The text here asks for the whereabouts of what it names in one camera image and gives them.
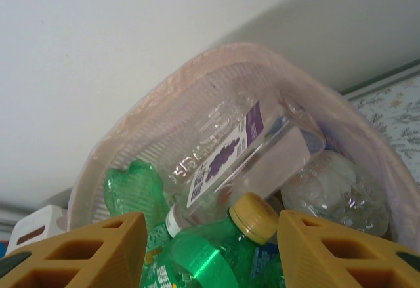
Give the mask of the large ribbed clear bottle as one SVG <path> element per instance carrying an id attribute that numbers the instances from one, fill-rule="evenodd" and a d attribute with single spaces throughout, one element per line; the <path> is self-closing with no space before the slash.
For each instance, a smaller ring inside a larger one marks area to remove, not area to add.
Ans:
<path id="1" fill-rule="evenodd" d="M 389 227 L 387 195 L 363 167 L 324 150 L 280 188 L 286 209 L 302 211 L 374 236 Z"/>

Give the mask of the purple label clear bottle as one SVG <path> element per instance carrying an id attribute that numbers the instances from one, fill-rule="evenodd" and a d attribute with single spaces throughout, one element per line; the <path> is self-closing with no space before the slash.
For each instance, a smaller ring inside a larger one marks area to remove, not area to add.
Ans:
<path id="1" fill-rule="evenodd" d="M 247 192 L 269 198 L 325 146 L 319 126 L 297 104 L 256 101 L 188 176 L 166 216 L 169 235 L 224 218 Z"/>

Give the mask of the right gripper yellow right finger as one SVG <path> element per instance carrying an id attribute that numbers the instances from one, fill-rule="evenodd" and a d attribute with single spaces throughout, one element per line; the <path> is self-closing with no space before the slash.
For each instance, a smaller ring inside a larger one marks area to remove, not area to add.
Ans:
<path id="1" fill-rule="evenodd" d="M 420 288 L 420 255 L 381 237 L 282 210 L 277 239 L 287 288 Z"/>

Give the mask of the green bottle yellow cap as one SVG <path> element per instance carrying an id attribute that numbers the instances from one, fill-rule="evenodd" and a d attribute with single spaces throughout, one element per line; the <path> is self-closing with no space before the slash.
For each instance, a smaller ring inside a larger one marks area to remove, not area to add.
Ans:
<path id="1" fill-rule="evenodd" d="M 108 169 L 103 190 L 104 202 L 110 216 L 131 212 L 141 212 L 144 215 L 147 242 L 142 275 L 145 276 L 173 238 L 166 225 L 170 207 L 163 180 L 151 163 L 137 159 L 125 170 Z"/>
<path id="2" fill-rule="evenodd" d="M 183 230 L 170 250 L 170 288 L 248 288 L 255 249 L 276 233 L 278 217 L 247 192 L 221 221 Z"/>

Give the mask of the floral patterned tablecloth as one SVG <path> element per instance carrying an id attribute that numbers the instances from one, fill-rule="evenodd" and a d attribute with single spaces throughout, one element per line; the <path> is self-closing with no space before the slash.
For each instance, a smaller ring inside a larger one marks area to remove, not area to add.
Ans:
<path id="1" fill-rule="evenodd" d="M 391 143 L 420 187 L 420 75 L 350 103 Z"/>

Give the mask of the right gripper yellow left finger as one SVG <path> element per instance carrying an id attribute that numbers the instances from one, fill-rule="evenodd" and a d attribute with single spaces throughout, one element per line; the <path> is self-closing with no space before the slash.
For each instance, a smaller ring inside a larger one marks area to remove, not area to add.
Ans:
<path id="1" fill-rule="evenodd" d="M 0 288 L 138 288 L 145 250 L 144 215 L 119 215 L 8 254 Z"/>

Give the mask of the aluminium back rail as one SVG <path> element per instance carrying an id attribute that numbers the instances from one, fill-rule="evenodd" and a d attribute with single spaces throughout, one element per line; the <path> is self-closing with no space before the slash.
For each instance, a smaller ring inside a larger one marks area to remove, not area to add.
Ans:
<path id="1" fill-rule="evenodd" d="M 340 91 L 348 101 L 372 94 L 420 75 L 420 58 Z"/>

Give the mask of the white tissue box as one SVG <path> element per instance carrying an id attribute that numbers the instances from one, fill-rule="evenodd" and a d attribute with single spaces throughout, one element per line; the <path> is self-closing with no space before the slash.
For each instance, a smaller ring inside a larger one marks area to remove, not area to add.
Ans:
<path id="1" fill-rule="evenodd" d="M 66 232 L 67 210 L 47 205 L 19 220 L 10 237 L 6 255 L 38 241 Z"/>

